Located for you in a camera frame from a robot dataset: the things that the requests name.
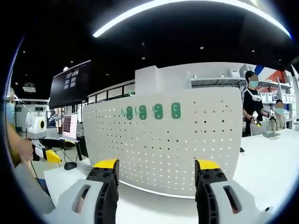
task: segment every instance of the white table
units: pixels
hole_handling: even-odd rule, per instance
[[[234,180],[255,197],[260,210],[269,206],[278,210],[299,174],[299,132],[285,129],[280,133],[275,138],[261,135],[242,138],[245,152],[239,156]],[[73,170],[57,168],[44,172],[55,205],[66,189],[87,177],[90,171],[84,168],[89,165],[89,160],[83,160]],[[118,191],[117,224],[198,222],[193,199],[159,196],[121,183]]]

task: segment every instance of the ceiling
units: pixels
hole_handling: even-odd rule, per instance
[[[152,65],[241,62],[284,70],[299,56],[298,20],[292,1],[286,0],[271,2],[293,40],[253,13],[205,1],[152,8],[98,38],[92,36],[111,19],[148,1],[52,0],[25,12],[19,9],[24,39],[12,77],[16,95],[48,99],[53,76],[89,59],[92,93],[134,79],[135,70]],[[23,91],[28,82],[35,84],[36,93]]]

